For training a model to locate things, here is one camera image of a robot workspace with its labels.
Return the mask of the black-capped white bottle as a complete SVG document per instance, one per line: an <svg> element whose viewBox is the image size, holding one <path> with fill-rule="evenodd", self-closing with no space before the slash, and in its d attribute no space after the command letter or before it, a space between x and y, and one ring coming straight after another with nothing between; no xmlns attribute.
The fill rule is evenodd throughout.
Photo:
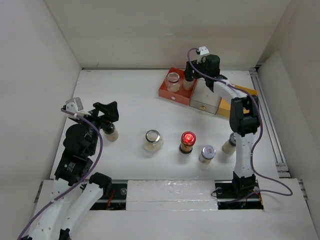
<svg viewBox="0 0 320 240"><path fill-rule="evenodd" d="M182 81L182 87L185 91L191 91L194 87L194 84L195 84L195 79L193 77L191 78L184 77Z"/></svg>

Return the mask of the glass jar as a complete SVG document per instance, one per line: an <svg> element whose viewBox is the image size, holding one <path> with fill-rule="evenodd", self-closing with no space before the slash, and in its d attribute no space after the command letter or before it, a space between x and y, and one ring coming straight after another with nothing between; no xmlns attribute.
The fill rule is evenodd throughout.
<svg viewBox="0 0 320 240"><path fill-rule="evenodd" d="M165 85L168 92L176 93L180 89L180 75L176 72L170 72L166 79Z"/></svg>
<svg viewBox="0 0 320 240"><path fill-rule="evenodd" d="M144 149L148 152L157 152L164 144L162 135L155 129L148 130L145 134Z"/></svg>

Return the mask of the red-capped dark sauce bottle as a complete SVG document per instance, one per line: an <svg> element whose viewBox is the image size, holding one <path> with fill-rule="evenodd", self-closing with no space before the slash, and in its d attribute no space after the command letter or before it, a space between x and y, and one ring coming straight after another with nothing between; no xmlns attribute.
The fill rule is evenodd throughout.
<svg viewBox="0 0 320 240"><path fill-rule="evenodd" d="M186 131L181 135L179 150L183 154L189 154L196 143L196 135L191 131Z"/></svg>

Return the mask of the silver-lid small jar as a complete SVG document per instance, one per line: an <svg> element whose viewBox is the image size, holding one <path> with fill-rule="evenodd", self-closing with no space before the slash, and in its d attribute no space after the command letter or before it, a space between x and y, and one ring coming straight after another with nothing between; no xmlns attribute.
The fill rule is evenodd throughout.
<svg viewBox="0 0 320 240"><path fill-rule="evenodd" d="M199 161L204 164L209 164L211 160L216 155L216 149L212 145L205 145L200 154L199 154Z"/></svg>

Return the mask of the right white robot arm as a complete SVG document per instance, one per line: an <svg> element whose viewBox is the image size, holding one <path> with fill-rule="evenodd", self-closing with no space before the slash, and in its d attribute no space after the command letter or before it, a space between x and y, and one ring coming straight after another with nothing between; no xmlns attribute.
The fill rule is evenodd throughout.
<svg viewBox="0 0 320 240"><path fill-rule="evenodd" d="M204 78L206 86L230 104L229 125L236 140L231 203L247 199L256 185L252 151L255 134L261 123L258 97L231 84L225 77L217 77L220 58L209 54L207 49L202 53L200 48L191 48L187 58L184 71L186 80Z"/></svg>

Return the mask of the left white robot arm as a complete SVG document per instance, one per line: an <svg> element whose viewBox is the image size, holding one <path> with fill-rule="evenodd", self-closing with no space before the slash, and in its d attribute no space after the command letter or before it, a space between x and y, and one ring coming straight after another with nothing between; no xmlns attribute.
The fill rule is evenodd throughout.
<svg viewBox="0 0 320 240"><path fill-rule="evenodd" d="M92 110L84 111L75 97L66 101L61 112L75 124L65 132L50 201L27 223L20 240L70 240L95 202L112 191L112 179L92 171L103 151L101 133L109 133L119 120L118 103L96 102Z"/></svg>

